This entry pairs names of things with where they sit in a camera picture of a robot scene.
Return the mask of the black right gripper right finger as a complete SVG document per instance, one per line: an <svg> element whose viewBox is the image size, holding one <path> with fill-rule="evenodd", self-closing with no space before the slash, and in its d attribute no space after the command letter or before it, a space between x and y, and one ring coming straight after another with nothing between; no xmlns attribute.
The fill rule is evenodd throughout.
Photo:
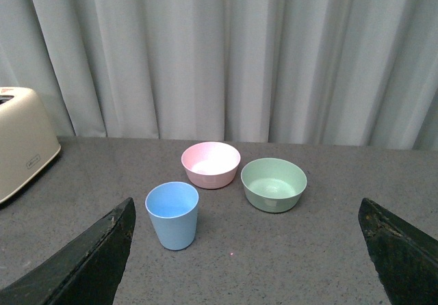
<svg viewBox="0 0 438 305"><path fill-rule="evenodd" d="M358 220L391 304L436 304L437 240L368 198Z"/></svg>

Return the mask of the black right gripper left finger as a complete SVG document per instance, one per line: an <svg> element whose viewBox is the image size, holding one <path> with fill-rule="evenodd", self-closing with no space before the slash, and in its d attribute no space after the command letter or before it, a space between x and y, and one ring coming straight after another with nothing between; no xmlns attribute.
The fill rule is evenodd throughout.
<svg viewBox="0 0 438 305"><path fill-rule="evenodd" d="M136 223L132 198L1 290L2 304L112 304Z"/></svg>

